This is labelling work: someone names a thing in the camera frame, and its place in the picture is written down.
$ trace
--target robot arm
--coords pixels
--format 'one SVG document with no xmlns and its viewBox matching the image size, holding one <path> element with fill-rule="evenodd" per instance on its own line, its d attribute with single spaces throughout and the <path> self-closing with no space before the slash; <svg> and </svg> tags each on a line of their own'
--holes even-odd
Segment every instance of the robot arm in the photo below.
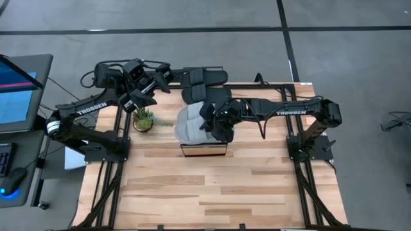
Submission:
<svg viewBox="0 0 411 231">
<path fill-rule="evenodd" d="M 125 65 L 98 63 L 94 69 L 93 85 L 103 88 L 103 92 L 74 103 L 57 105 L 57 110 L 46 121 L 48 136 L 85 155 L 97 149 L 114 157 L 122 156 L 128 143 L 114 131 L 98 132 L 76 124 L 74 120 L 109 106 L 119 106 L 131 113 L 136 108 L 157 104 L 153 99 L 154 90 L 159 87 L 163 92 L 170 93 L 168 84 L 173 79 L 173 73 L 167 63 L 148 61 L 160 64 L 150 67 L 145 62 L 135 59 Z M 122 70 L 112 68 L 114 66 L 121 66 Z M 154 71 L 146 73 L 144 68 Z"/>
<path fill-rule="evenodd" d="M 307 156 L 313 152 L 314 141 L 319 135 L 327 128 L 335 128 L 342 123 L 339 105 L 320 98 L 291 102 L 231 98 L 224 103 L 217 103 L 215 107 L 210 103 L 204 104 L 200 115 L 205 119 L 202 128 L 222 142 L 231 142 L 234 125 L 243 121 L 258 123 L 265 139 L 265 128 L 271 117 L 311 115 L 317 120 L 306 131 L 298 134 L 299 151 Z M 264 129 L 260 125 L 261 121 L 265 121 Z"/>
</svg>

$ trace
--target black slipper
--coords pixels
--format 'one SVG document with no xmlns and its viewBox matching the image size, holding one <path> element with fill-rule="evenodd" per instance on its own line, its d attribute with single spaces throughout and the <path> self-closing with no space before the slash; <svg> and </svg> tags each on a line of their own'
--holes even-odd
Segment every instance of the black slipper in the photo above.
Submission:
<svg viewBox="0 0 411 231">
<path fill-rule="evenodd" d="M 196 68 L 188 71 L 180 81 L 181 87 L 187 88 L 204 84 L 206 87 L 227 83 L 229 75 L 225 71 L 208 71 L 206 68 Z"/>
<path fill-rule="evenodd" d="M 231 90 L 226 88 L 206 87 L 204 84 L 201 84 L 183 89 L 181 96 L 184 102 L 189 105 L 201 101 L 216 103 L 222 99 L 230 98 Z"/>
</svg>

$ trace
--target wooden table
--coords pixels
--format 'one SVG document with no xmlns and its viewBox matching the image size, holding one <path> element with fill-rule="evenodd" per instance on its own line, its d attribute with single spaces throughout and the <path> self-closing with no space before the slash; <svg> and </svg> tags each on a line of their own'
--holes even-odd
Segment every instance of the wooden table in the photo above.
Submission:
<svg viewBox="0 0 411 231">
<path fill-rule="evenodd" d="M 295 83 L 295 88 L 298 96 L 314 96 L 312 85 Z M 158 105 L 149 109 L 175 123 L 179 110 L 186 106 L 180 93 L 157 91 Z M 281 101 L 273 89 L 233 89 L 232 95 Z M 115 116 L 116 107 L 101 110 L 96 129 L 112 130 Z M 314 120 L 303 116 L 304 129 Z M 286 147 L 285 118 L 269 120 L 265 140 L 256 123 L 244 122 L 235 128 L 225 157 L 184 158 L 174 127 L 154 126 L 148 133 L 131 127 L 131 150 L 124 165 L 114 228 L 238 228 L 240 223 L 247 228 L 303 228 L 297 180 Z M 333 169 L 322 160 L 311 163 L 320 198 L 337 219 L 347 223 Z M 99 168 L 100 163 L 86 168 L 74 225 L 90 212 Z M 103 224 L 108 221 L 107 208 Z"/>
</svg>

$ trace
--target blue light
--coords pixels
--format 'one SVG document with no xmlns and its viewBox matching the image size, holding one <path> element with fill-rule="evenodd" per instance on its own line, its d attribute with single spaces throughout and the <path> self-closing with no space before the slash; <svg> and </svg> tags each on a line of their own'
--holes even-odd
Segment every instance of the blue light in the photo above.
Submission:
<svg viewBox="0 0 411 231">
<path fill-rule="evenodd" d="M 20 189 L 14 191 L 12 194 L 10 194 L 8 196 L 1 195 L 0 198 L 4 199 L 4 200 L 12 200 L 12 199 L 18 197 L 19 195 L 20 195 Z"/>
</svg>

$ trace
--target small plant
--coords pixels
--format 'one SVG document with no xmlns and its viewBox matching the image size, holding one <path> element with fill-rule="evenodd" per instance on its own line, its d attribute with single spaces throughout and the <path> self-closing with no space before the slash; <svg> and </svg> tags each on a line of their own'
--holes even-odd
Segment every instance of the small plant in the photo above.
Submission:
<svg viewBox="0 0 411 231">
<path fill-rule="evenodd" d="M 133 113 L 134 128 L 137 131 L 147 132 L 152 125 L 173 126 L 172 123 L 161 121 L 154 113 L 145 108 L 139 108 Z"/>
<path fill-rule="evenodd" d="M 140 119 L 136 122 L 136 126 L 140 128 L 141 130 L 147 130 L 150 129 L 152 126 L 153 121 L 150 119 Z"/>
</svg>

